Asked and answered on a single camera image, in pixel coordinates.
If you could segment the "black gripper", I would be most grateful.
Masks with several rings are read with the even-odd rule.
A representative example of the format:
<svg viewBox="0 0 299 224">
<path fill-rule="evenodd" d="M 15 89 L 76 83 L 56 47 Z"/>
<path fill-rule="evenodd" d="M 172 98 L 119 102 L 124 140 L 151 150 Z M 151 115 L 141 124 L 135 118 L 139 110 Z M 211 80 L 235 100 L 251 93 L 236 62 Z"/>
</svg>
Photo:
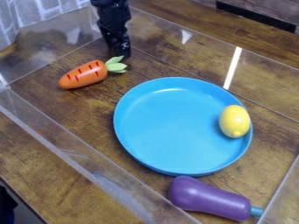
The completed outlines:
<svg viewBox="0 0 299 224">
<path fill-rule="evenodd" d="M 108 48 L 115 56 L 131 57 L 131 40 L 127 21 L 131 19 L 128 0 L 89 0 L 97 9 L 97 26 Z"/>
</svg>

